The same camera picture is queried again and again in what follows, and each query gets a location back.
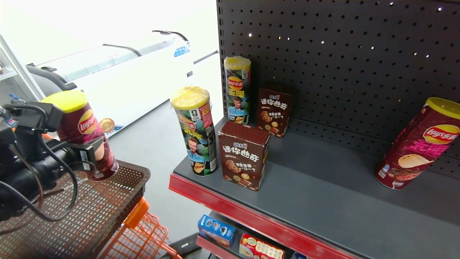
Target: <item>freezer lid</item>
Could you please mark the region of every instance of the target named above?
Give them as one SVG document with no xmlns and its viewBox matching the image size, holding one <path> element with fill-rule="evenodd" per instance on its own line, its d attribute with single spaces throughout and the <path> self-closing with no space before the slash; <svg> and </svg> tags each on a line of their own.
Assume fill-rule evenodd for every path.
<svg viewBox="0 0 460 259">
<path fill-rule="evenodd" d="M 45 62 L 36 67 L 52 71 L 66 82 L 71 82 L 136 57 L 138 56 L 133 51 L 126 48 L 100 46 Z"/>
<path fill-rule="evenodd" d="M 169 47 L 177 40 L 184 41 L 181 36 L 174 33 L 148 32 L 129 36 L 114 36 L 113 39 L 108 40 L 105 44 L 129 47 L 136 50 L 141 55 L 147 55 L 154 51 Z"/>
</svg>

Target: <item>potato chip can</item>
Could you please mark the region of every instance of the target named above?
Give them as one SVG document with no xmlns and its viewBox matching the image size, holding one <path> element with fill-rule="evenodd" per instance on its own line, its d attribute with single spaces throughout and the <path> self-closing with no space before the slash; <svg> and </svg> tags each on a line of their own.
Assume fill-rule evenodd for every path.
<svg viewBox="0 0 460 259">
<path fill-rule="evenodd" d="M 209 92 L 186 86 L 169 100 L 179 119 L 192 171 L 197 176 L 211 175 L 217 169 L 217 150 Z"/>
<path fill-rule="evenodd" d="M 404 188 L 440 157 L 460 134 L 460 104 L 431 97 L 402 130 L 375 171 L 391 189 Z"/>
<path fill-rule="evenodd" d="M 227 57 L 224 67 L 229 121 L 247 124 L 249 121 L 251 61 L 240 56 Z"/>
<path fill-rule="evenodd" d="M 103 137 L 102 145 L 94 150 L 97 170 L 93 175 L 89 175 L 90 180 L 102 181 L 118 171 L 118 162 L 113 156 L 101 125 L 84 93 L 77 90 L 58 92 L 44 98 L 42 102 L 54 104 L 64 111 L 57 130 L 57 135 L 61 141 L 85 144 Z M 88 166 L 85 169 L 90 169 L 88 164 L 84 164 L 84 166 Z"/>
</svg>

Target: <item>black pegboard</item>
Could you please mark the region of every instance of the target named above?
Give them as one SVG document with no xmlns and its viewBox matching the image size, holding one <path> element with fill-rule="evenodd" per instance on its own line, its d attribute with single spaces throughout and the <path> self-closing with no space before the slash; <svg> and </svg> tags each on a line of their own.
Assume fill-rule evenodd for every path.
<svg viewBox="0 0 460 259">
<path fill-rule="evenodd" d="M 382 155 L 428 97 L 460 102 L 460 3 L 218 0 L 217 11 L 222 69 L 241 55 L 255 90 L 297 87 L 291 131 Z M 459 140 L 431 170 L 460 179 Z"/>
</svg>

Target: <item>maroon chip canister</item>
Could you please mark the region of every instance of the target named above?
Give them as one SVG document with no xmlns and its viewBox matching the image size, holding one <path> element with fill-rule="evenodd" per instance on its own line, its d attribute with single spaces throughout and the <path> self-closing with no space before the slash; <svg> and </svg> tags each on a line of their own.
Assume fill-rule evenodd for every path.
<svg viewBox="0 0 460 259">
<path fill-rule="evenodd" d="M 118 170 L 118 162 L 115 160 L 109 143 L 94 112 L 86 99 L 86 95 L 80 91 L 63 91 L 52 94 L 42 100 L 45 103 L 64 111 L 57 135 L 61 141 L 73 144 L 85 144 L 97 138 L 103 137 L 103 143 L 95 150 L 97 170 L 89 179 L 102 181 Z"/>
<path fill-rule="evenodd" d="M 431 97 L 393 142 L 375 177 L 399 190 L 435 163 L 460 133 L 460 104 Z"/>
</svg>

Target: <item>shopping basket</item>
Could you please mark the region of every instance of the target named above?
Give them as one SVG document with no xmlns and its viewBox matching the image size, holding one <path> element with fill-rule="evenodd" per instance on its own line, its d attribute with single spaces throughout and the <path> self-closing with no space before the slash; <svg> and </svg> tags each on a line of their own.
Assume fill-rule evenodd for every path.
<svg viewBox="0 0 460 259">
<path fill-rule="evenodd" d="M 158 217 L 148 212 L 149 204 L 142 198 L 111 238 L 101 258 L 153 259 L 166 251 L 174 259 L 182 259 L 166 244 L 168 229 L 160 225 Z"/>
</svg>

